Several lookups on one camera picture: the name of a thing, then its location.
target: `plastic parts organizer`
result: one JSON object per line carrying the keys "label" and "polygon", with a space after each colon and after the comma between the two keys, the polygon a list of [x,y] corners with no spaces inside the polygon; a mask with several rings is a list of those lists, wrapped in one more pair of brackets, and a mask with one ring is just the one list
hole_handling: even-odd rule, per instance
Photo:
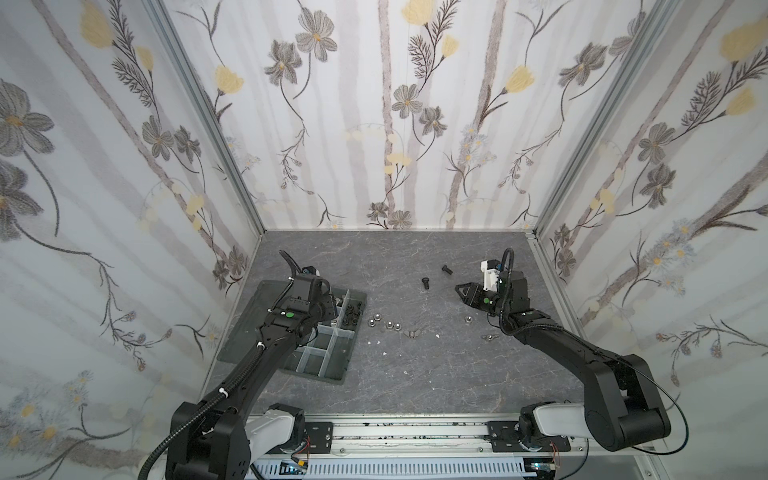
{"label": "plastic parts organizer", "polygon": [[[260,340],[259,327],[266,309],[288,282],[264,280],[259,283],[240,318],[232,328],[217,357],[220,362],[238,363],[250,347]],[[363,320],[367,295],[357,290],[333,289],[339,316],[317,326],[317,335],[306,346],[294,350],[281,370],[292,375],[341,385]]]}

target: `robotic arm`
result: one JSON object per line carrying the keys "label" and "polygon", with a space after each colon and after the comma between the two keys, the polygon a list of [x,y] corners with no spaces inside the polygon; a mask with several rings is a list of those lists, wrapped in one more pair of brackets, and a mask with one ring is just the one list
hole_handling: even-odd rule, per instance
{"label": "robotic arm", "polygon": [[278,445],[294,452],[305,439],[300,409],[273,405],[248,422],[253,404],[272,375],[297,347],[311,340],[317,324],[337,317],[327,280],[312,267],[299,268],[280,251],[291,269],[289,284],[268,309],[261,338],[232,373],[197,404],[184,402],[170,422],[170,435],[150,454],[138,478],[146,479],[165,449],[165,478],[242,479],[252,458]]}
{"label": "robotic arm", "polygon": [[486,260],[484,285],[456,286],[462,301],[498,317],[501,331],[541,350],[584,383],[583,404],[546,403],[525,407],[518,421],[523,446],[547,445],[549,436],[595,439],[616,451],[670,434],[670,421],[648,364],[637,355],[620,356],[573,335],[549,315],[533,310],[528,282],[512,270],[515,254]]}
{"label": "robotic arm", "polygon": [[[239,480],[253,459],[275,445],[285,452],[302,445],[300,409],[276,404],[248,422],[253,404],[285,358],[311,340],[318,323],[338,314],[328,281],[314,267],[299,268],[290,255],[282,250],[280,255],[291,276],[268,309],[260,327],[262,340],[202,400],[179,406],[170,435],[149,455],[139,480],[146,480],[165,449],[169,480]],[[646,362],[602,350],[531,309],[528,282],[511,269],[513,263],[514,253],[507,249],[501,262],[483,262],[485,285],[464,283],[456,291],[467,305],[498,317],[503,333],[546,353],[584,383],[583,404],[548,402],[523,408],[517,432],[521,444],[536,449],[552,436],[569,435],[593,438],[615,451],[669,435],[670,422]]]}

